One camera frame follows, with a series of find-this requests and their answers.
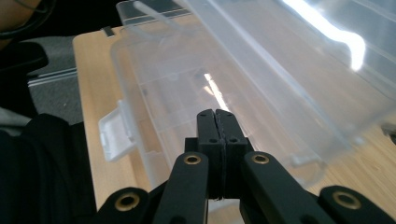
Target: wooden table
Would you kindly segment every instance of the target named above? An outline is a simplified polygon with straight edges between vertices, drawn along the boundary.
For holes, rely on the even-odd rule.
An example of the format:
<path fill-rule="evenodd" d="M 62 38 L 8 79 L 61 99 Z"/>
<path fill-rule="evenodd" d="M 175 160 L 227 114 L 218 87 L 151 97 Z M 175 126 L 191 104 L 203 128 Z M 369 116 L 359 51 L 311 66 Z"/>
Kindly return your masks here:
<path fill-rule="evenodd" d="M 103 32 L 79 35 L 74 40 L 78 83 L 82 101 L 92 179 L 97 207 L 115 190 L 130 186 L 149 190 L 138 152 L 116 162 L 105 161 L 100 143 L 98 120 L 117 107 L 122 98 L 110 60 L 110 47 L 120 39 L 107 38 Z M 318 194 L 325 186 L 341 185 L 355 189 L 396 217 L 396 146 L 372 129 L 359 152 L 329 165 L 325 177 L 309 190 Z"/>

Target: plastic container lid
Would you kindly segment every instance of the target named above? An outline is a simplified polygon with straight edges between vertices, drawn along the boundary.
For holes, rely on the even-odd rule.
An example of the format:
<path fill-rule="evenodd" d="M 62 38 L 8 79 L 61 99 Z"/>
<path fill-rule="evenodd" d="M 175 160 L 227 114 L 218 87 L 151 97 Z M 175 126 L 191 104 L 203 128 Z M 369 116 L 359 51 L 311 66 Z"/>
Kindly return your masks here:
<path fill-rule="evenodd" d="M 389 121 L 396 50 L 380 40 L 394 36 L 393 23 L 354 1 L 316 2 L 184 1 L 199 20 L 169 20 L 138 2 L 118 4 L 125 30 L 112 57 L 130 110 L 126 125 L 138 130 L 134 139 L 154 186 L 167 175 L 159 176 L 163 166 L 147 155 L 162 153 L 172 167 L 184 138 L 196 135 L 195 116 L 208 108 L 233 112 L 254 148 L 297 168 L 292 173 L 303 185 L 360 143 L 363 130 Z M 131 7 L 156 21 L 132 25 L 121 13 Z M 382 21 L 384 30 L 356 25 L 361 13 Z M 147 138 L 147 125 L 158 145 Z"/>

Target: black metal bracket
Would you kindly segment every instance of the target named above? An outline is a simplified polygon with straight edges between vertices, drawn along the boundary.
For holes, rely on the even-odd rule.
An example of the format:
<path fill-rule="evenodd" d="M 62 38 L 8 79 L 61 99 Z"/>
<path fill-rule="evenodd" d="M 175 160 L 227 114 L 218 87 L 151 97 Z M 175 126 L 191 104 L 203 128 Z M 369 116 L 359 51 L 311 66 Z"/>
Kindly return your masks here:
<path fill-rule="evenodd" d="M 240 199 L 246 223 L 396 223 L 352 189 L 305 191 L 275 157 L 253 150 L 230 112 L 199 113 L 197 133 L 167 182 L 113 193 L 92 223 L 206 223 L 208 199 Z"/>

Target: brass screw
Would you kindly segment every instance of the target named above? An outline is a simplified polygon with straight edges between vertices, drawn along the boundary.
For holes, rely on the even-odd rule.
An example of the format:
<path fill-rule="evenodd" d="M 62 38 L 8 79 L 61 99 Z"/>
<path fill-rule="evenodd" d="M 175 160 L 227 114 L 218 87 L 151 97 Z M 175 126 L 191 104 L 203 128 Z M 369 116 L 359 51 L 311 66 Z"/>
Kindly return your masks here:
<path fill-rule="evenodd" d="M 184 158 L 184 162 L 186 162 L 188 165 L 195 165 L 201 162 L 201 158 L 199 156 L 190 155 Z"/>
<path fill-rule="evenodd" d="M 122 194 L 117 200 L 115 207 L 117 210 L 120 212 L 127 212 L 133 208 L 136 208 L 137 205 L 140 202 L 140 197 L 139 195 L 133 193 L 133 192 L 128 192 Z"/>
<path fill-rule="evenodd" d="M 251 159 L 258 164 L 266 164 L 270 161 L 268 157 L 263 155 L 254 155 Z"/>
<path fill-rule="evenodd" d="M 350 199 L 351 202 L 346 202 L 345 200 L 342 199 L 342 197 L 347 197 Z M 332 198 L 341 206 L 349 209 L 360 209 L 361 208 L 361 201 L 357 199 L 355 196 L 353 196 L 350 193 L 343 192 L 343 191 L 336 191 L 332 194 Z"/>

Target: black cable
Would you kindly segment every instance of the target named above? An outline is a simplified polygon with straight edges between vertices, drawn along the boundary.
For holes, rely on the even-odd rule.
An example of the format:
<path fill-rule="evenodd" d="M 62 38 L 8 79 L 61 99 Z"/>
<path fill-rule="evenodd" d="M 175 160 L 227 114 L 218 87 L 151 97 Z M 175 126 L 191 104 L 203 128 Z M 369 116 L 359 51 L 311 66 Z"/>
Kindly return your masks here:
<path fill-rule="evenodd" d="M 55 8 L 55 5 L 56 0 L 42 0 L 37 8 L 42 7 L 44 9 L 39 10 L 45 10 L 45 12 L 35 11 L 32 18 L 22 27 L 19 27 L 12 31 L 0 32 L 0 39 L 13 39 L 22 35 L 27 35 L 28 33 L 32 32 L 49 18 L 50 14 Z"/>
<path fill-rule="evenodd" d="M 21 0 L 14 0 L 14 2 L 16 2 L 16 3 L 20 4 L 21 6 L 26 7 L 34 12 L 37 12 L 37 13 L 47 13 L 49 10 L 44 1 L 43 1 L 43 5 L 42 5 L 43 8 L 31 7 L 31 6 L 27 5 L 26 3 L 22 2 Z"/>

